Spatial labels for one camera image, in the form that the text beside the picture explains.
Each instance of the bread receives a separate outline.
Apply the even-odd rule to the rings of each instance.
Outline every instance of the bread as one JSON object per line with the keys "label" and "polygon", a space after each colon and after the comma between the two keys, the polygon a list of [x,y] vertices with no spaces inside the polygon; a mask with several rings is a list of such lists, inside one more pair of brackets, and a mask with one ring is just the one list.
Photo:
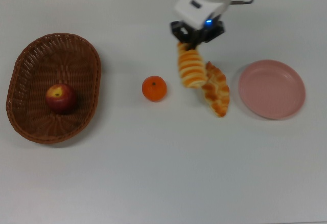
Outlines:
{"label": "bread", "polygon": [[206,64],[208,81],[202,86],[206,102],[218,117],[224,117],[229,105],[229,87],[220,69],[210,62]]}
{"label": "bread", "polygon": [[208,77],[205,64],[197,50],[186,50],[186,43],[178,44],[178,71],[182,84],[188,88],[200,88]]}

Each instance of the wicker basket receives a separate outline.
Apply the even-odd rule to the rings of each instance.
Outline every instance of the wicker basket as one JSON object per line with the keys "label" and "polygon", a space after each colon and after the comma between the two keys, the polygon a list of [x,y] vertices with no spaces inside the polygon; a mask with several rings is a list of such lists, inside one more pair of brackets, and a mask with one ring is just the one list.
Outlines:
{"label": "wicker basket", "polygon": [[[18,57],[7,96],[7,114],[14,129],[30,141],[52,144],[82,131],[98,103],[101,63],[94,47],[80,36],[56,33],[29,44]],[[57,115],[45,103],[56,83],[72,86],[77,108]]]}

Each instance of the apple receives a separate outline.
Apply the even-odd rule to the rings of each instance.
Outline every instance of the apple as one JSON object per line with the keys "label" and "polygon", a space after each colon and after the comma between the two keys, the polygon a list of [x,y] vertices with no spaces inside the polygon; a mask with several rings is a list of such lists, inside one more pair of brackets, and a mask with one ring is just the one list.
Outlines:
{"label": "apple", "polygon": [[75,90],[67,84],[55,84],[45,94],[45,102],[48,107],[57,114],[71,112],[77,104]]}

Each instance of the orange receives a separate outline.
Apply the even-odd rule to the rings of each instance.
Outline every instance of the orange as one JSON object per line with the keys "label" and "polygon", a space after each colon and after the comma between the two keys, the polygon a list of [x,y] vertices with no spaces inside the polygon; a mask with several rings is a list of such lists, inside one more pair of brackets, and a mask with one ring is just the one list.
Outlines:
{"label": "orange", "polygon": [[142,84],[142,93],[148,100],[159,101],[166,95],[167,85],[161,77],[148,77]]}

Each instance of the table surface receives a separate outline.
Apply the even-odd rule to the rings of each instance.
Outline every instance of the table surface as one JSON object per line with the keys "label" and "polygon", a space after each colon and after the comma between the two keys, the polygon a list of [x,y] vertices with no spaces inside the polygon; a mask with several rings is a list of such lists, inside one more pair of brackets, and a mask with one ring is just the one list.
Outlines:
{"label": "table surface", "polygon": [[[211,224],[327,220],[327,0],[231,6],[226,33],[200,46],[231,89],[216,118],[180,84],[169,23],[177,0],[0,0],[0,216],[5,224]],[[14,131],[5,103],[24,47],[55,32],[89,40],[102,61],[97,112],[52,146]],[[269,121],[238,94],[248,64],[276,59],[302,77],[295,117]],[[142,81],[169,95],[148,102]]]}

